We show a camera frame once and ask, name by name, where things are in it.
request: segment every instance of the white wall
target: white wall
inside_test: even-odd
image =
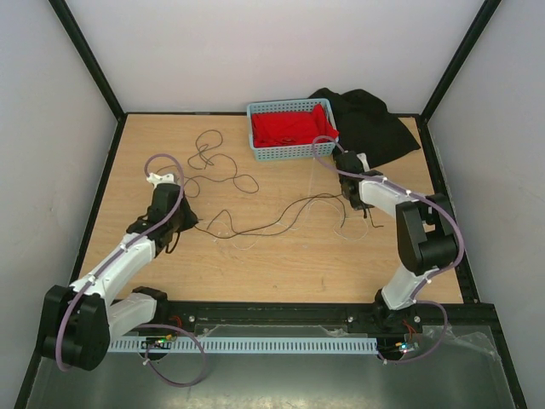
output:
[[[13,407],[43,296],[66,284],[115,120],[44,0],[0,2],[0,407]]]
[[[127,110],[364,88],[421,112],[483,0],[69,0]]]
[[[545,3],[502,2],[430,127],[479,294],[545,407]]]

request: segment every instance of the wooden table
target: wooden table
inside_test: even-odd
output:
[[[418,138],[414,119],[402,121]],[[314,159],[256,162],[249,148],[244,116],[129,115],[82,274],[102,260],[119,243],[127,226],[146,212],[152,185],[146,182],[143,165],[154,153],[177,157],[186,176],[232,176],[234,167],[226,158],[216,158],[215,166],[207,170],[193,170],[186,165],[187,159],[197,152],[196,138],[206,130],[219,130],[225,140],[209,154],[233,157],[239,173],[252,175],[260,189],[248,194],[237,190],[231,181],[201,181],[200,195],[189,199],[193,211],[202,219],[201,228],[206,228],[207,221],[222,209],[230,210],[236,229],[246,229],[274,222],[297,199],[340,193],[337,176]],[[208,133],[200,143],[212,145],[218,141],[217,134]],[[202,165],[197,159],[192,163]],[[158,159],[151,171],[169,164],[167,159]],[[433,192],[422,150],[379,170],[413,191]],[[247,190],[255,188],[249,178],[240,178],[238,185]],[[188,196],[196,191],[191,182],[186,185]],[[171,300],[373,302],[377,290],[390,280],[399,265],[395,222],[374,210],[375,224],[384,227],[373,228],[369,218],[364,220],[361,212],[351,210],[347,201],[341,200],[350,217],[343,228],[341,203],[327,199],[305,209],[294,230],[275,237],[214,239],[196,229],[184,232],[174,253],[162,253],[119,296],[125,297],[136,286],[146,285],[167,292]],[[301,205],[289,210],[281,222],[291,223]],[[226,215],[222,215],[209,230],[227,235],[227,224]],[[282,229],[283,226],[275,225],[265,233]],[[454,271],[434,279],[422,291],[421,299],[462,302]]]

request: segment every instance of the gray metal surface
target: gray metal surface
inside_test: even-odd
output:
[[[209,360],[208,377],[190,389],[160,382],[138,354],[109,354],[92,372],[63,373],[44,360],[28,407],[513,407],[501,362],[449,340],[429,358],[397,367],[372,355],[212,354]],[[196,354],[171,354],[158,367],[187,381],[199,365]]]

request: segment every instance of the black fabric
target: black fabric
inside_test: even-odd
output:
[[[407,127],[388,112],[384,101],[367,91],[354,89],[340,95],[322,88],[309,98],[329,100],[339,143],[349,151],[365,153],[371,168],[420,149]]]

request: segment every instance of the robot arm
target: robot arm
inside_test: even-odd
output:
[[[376,300],[382,302],[387,311],[408,308],[414,304],[414,296],[430,274],[455,260],[458,247],[454,231],[436,210],[413,199],[410,191],[394,188],[380,172],[369,170],[365,165],[364,157],[354,152],[336,157],[338,170],[369,177],[362,180],[340,175],[342,194],[356,210],[374,206],[396,219],[401,265]],[[449,200],[444,195],[434,194],[427,199],[452,216]]]
[[[146,214],[128,227],[121,243],[81,279],[68,287],[55,285],[46,294],[37,337],[37,350],[42,356],[55,358],[60,322],[69,303],[85,286],[88,288],[69,317],[62,339],[62,357],[67,364],[90,371],[100,364],[109,344],[127,331],[152,320],[166,320],[168,300],[161,291],[139,287],[112,304],[130,279],[169,245],[175,233],[192,228],[198,221],[184,197],[166,223],[142,235],[172,211],[181,189],[174,175],[150,174],[147,180],[154,186],[152,203]],[[97,278],[99,268],[104,270]]]

